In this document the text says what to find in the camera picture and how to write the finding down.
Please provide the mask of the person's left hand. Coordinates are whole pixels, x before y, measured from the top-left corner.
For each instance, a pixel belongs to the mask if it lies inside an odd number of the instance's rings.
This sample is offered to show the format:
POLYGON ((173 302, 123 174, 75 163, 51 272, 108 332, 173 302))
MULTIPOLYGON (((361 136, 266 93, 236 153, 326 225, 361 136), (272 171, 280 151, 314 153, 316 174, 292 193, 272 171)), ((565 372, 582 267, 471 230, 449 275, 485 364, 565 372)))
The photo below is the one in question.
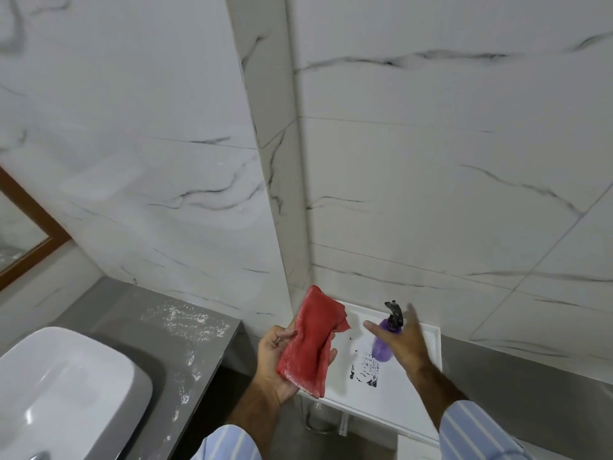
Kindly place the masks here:
MULTIPOLYGON (((293 319, 287 327, 295 329, 295 322, 296 319, 293 319)), ((260 339, 257 347, 257 368, 249 390, 255 393, 257 401, 264 403, 271 410, 279 410, 298 391, 295 384, 279 376, 276 371, 281 354, 290 340, 272 344, 270 328, 260 339)))

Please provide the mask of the person's right hand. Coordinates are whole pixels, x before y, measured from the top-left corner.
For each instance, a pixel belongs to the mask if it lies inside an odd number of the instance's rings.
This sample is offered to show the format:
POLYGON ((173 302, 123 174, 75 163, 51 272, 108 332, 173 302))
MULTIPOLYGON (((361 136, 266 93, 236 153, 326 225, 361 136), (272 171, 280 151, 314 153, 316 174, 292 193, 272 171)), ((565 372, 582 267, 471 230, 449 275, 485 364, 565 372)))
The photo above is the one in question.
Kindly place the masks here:
POLYGON ((392 334, 392 339, 382 339, 391 348, 395 359, 412 381, 421 370, 433 366, 428 355, 422 328, 414 305, 408 303, 403 312, 404 325, 400 334, 392 334))

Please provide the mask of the red cleaning cloth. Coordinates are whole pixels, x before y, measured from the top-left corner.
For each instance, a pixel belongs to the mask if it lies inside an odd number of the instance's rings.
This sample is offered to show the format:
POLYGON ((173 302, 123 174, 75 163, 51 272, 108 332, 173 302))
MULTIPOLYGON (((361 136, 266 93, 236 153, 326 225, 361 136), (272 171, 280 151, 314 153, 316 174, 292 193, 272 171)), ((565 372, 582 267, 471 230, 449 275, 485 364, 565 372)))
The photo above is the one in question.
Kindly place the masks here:
POLYGON ((312 285, 300 306, 295 332, 280 355, 277 374, 315 399, 324 397, 333 336, 350 328, 345 306, 312 285))

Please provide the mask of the person's right forearm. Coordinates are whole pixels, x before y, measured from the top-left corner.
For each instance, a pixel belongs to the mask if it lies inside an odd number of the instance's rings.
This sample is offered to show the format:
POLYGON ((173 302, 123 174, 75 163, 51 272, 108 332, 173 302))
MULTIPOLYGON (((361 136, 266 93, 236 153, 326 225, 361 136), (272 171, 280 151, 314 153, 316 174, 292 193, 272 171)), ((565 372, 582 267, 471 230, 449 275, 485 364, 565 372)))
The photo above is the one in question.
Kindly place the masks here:
POLYGON ((432 362, 406 372, 439 433, 442 460, 532 460, 518 441, 432 362))

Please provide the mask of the person's left forearm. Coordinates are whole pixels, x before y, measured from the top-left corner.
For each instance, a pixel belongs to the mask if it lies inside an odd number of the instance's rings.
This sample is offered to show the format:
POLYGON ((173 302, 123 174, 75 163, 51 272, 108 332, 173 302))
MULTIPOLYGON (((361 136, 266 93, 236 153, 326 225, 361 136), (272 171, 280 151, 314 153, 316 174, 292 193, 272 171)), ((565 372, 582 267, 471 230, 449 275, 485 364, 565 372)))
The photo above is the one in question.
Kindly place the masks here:
POLYGON ((280 407, 271 382, 255 377, 226 424, 206 436, 189 460, 265 460, 280 407))

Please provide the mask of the purple spray bottle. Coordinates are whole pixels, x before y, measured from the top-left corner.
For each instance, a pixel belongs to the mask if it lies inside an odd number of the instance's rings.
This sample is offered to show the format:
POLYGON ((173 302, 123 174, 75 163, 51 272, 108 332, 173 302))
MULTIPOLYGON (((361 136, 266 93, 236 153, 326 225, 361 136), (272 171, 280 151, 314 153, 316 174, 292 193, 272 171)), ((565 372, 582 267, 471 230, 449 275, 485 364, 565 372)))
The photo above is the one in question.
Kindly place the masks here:
MULTIPOLYGON (((395 300, 385 302, 384 305, 389 311, 389 316, 379 323, 379 328, 392 334, 400 334, 404 325, 401 306, 395 300)), ((378 362, 386 363, 392 359, 393 352, 387 343, 379 337, 375 337, 372 346, 372 356, 378 362)))

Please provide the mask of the chrome water pipe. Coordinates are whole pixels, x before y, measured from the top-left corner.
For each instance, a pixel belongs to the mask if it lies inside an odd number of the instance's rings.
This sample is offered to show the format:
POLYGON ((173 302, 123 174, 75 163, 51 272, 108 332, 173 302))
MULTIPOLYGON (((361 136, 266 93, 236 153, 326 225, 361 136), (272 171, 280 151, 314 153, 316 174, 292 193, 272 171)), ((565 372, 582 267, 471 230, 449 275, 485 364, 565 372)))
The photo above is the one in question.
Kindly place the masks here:
POLYGON ((300 409, 307 431, 320 435, 348 435, 349 413, 306 396, 301 398, 300 409))

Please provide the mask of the white wash basin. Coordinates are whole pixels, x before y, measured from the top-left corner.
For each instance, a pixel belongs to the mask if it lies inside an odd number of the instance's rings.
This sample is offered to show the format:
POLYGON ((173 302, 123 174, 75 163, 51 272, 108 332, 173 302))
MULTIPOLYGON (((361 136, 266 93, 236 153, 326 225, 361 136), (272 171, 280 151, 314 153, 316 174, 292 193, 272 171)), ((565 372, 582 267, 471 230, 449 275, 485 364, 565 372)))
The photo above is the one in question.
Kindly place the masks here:
POLYGON ((152 391, 117 350, 44 327, 0 357, 0 460, 117 460, 152 391))

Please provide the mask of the wooden framed mirror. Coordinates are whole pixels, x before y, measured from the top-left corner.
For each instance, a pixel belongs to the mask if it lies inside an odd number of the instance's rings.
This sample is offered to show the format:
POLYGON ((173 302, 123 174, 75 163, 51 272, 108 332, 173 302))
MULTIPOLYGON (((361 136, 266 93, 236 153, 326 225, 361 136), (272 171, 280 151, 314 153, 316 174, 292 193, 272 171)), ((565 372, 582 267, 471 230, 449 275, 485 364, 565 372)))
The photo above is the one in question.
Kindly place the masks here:
POLYGON ((71 239, 0 166, 0 292, 71 239))

